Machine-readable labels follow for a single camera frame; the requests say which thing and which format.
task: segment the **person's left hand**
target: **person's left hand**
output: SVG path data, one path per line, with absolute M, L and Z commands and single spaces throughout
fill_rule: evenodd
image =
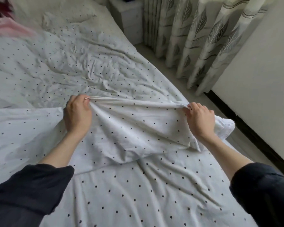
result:
M 64 108 L 63 119 L 69 133 L 84 138 L 91 126 L 92 113 L 88 95 L 72 95 Z

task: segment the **drawer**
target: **drawer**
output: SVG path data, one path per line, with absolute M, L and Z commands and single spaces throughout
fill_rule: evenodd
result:
M 142 22 L 136 25 L 132 25 L 124 28 L 124 35 L 132 43 L 136 45 L 143 42 L 143 27 Z
M 123 28 L 142 22 L 142 7 L 121 12 Z

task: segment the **floor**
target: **floor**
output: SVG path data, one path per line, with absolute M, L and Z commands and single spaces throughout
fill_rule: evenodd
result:
M 144 44 L 138 44 L 135 46 L 137 51 L 144 56 L 149 62 L 151 62 L 156 68 L 158 68 L 173 84 L 176 86 L 180 92 L 185 96 L 185 98 L 190 102 L 198 102 L 209 109 L 214 110 L 215 114 L 226 118 L 226 116 L 214 105 L 204 94 L 201 96 L 196 96 L 194 94 L 195 88 L 186 89 L 186 80 L 177 79 L 176 68 L 167 68 L 165 66 L 164 59 L 158 59 L 155 57 L 153 51 L 145 46 Z M 253 144 L 249 139 L 237 128 L 231 133 L 227 138 L 227 141 L 241 154 L 245 155 L 249 159 L 255 162 L 261 162 L 275 167 L 271 161 Z

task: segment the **hand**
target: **hand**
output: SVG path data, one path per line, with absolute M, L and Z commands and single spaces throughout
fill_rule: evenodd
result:
M 64 122 L 69 133 L 83 139 L 92 121 L 88 95 L 72 95 L 64 108 Z
M 214 111 L 195 102 L 190 103 L 188 108 L 183 108 L 183 111 L 186 113 L 187 123 L 192 134 L 201 142 L 216 137 L 213 131 L 215 127 Z

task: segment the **rolled-up sleeve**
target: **rolled-up sleeve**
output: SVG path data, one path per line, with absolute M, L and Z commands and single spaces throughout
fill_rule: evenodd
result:
M 0 184 L 0 227 L 38 226 L 51 214 L 74 175 L 72 166 L 27 165 Z
M 247 164 L 235 173 L 230 190 L 259 227 L 284 226 L 284 176 L 273 167 Z

